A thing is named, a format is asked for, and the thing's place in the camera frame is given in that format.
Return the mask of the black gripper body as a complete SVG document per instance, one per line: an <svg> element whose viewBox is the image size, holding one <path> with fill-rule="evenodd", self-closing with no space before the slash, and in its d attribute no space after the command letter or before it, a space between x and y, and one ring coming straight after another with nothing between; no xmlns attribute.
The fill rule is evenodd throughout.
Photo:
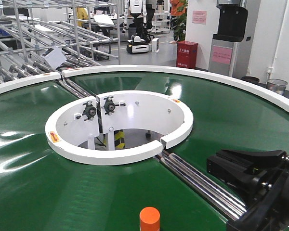
<svg viewBox="0 0 289 231"><path fill-rule="evenodd" d="M227 231L281 231L289 227L289 157L264 197L241 218L229 220Z"/></svg>

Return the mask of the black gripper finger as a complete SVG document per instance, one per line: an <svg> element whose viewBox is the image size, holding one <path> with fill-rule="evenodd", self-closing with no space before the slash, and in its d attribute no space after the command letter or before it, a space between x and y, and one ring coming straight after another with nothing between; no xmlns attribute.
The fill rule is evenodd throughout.
<svg viewBox="0 0 289 231"><path fill-rule="evenodd" d="M259 175L253 172L254 164L239 157L210 156L207 172L235 188L251 188L259 183Z"/></svg>
<svg viewBox="0 0 289 231"><path fill-rule="evenodd" d="M250 164L255 166L278 166L285 155L286 151L283 150L248 152L222 149L216 153L218 157L246 166Z"/></svg>

